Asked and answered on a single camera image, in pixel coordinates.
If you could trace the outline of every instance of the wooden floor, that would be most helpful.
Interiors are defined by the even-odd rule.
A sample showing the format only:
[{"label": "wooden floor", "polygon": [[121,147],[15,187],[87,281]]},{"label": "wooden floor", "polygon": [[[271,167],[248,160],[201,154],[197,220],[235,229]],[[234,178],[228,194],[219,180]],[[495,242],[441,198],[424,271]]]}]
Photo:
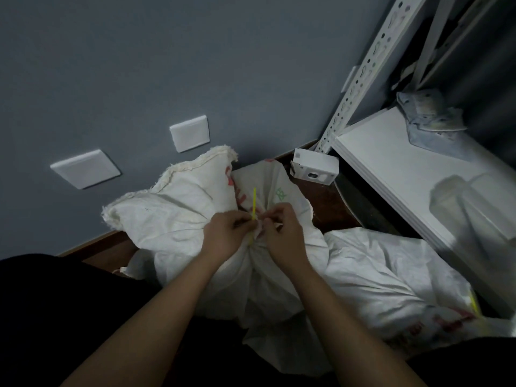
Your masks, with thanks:
[{"label": "wooden floor", "polygon": [[[278,159],[288,172],[290,160],[293,154]],[[303,195],[310,201],[314,209],[313,224],[326,233],[332,230],[360,227],[360,224],[344,204],[334,184],[330,186],[320,185],[314,182],[293,179]],[[112,234],[104,238],[104,247],[93,244],[86,248],[69,253],[69,257],[81,259],[84,263],[96,266],[103,270],[114,272],[123,266],[127,266],[129,260],[138,248],[125,233]]]}]

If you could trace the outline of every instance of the forearm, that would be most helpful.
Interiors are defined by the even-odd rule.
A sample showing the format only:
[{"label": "forearm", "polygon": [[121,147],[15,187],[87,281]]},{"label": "forearm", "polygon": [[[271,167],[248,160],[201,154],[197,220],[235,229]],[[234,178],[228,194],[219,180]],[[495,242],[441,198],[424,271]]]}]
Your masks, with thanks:
[{"label": "forearm", "polygon": [[289,277],[341,385],[424,385],[403,360],[355,319],[309,265]]},{"label": "forearm", "polygon": [[199,255],[77,368],[62,386],[160,386],[218,266]]}]

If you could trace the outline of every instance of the brown floor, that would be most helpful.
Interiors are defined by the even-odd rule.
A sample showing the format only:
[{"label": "brown floor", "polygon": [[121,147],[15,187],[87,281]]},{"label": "brown floor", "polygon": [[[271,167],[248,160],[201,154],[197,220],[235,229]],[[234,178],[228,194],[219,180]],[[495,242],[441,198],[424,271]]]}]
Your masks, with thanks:
[{"label": "brown floor", "polygon": [[[287,172],[293,154],[283,156],[278,159]],[[360,224],[351,214],[344,204],[335,184],[330,186],[320,185],[314,182],[293,179],[303,195],[310,201],[314,209],[314,226],[319,228],[322,233],[332,230],[342,230],[345,228],[360,227]],[[103,270],[113,272],[120,267],[127,266],[138,247],[124,233],[118,233],[117,243],[103,250],[92,249],[84,263],[96,266]]]}]

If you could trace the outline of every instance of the blue-gray wall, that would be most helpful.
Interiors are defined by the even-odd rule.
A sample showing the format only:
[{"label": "blue-gray wall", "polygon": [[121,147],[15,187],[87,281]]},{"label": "blue-gray wall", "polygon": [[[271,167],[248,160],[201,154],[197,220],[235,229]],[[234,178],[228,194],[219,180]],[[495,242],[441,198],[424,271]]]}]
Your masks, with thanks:
[{"label": "blue-gray wall", "polygon": [[[61,253],[101,207],[228,144],[241,162],[316,139],[392,0],[1,0],[1,257]],[[206,114],[209,145],[168,126]],[[122,176],[77,190],[53,162],[102,149]]]}]

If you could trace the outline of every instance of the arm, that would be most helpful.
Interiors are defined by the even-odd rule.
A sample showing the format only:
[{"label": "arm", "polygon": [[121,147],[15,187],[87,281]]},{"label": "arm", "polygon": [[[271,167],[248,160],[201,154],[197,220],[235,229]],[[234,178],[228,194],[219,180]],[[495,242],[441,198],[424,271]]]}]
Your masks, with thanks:
[{"label": "arm", "polygon": [[[354,318],[306,256],[303,229],[290,204],[263,214],[267,247],[292,281],[341,385],[424,386],[381,340]],[[283,223],[278,231],[273,220]]]},{"label": "arm", "polygon": [[217,213],[200,254],[61,385],[161,386],[204,287],[256,227],[245,212]]}]

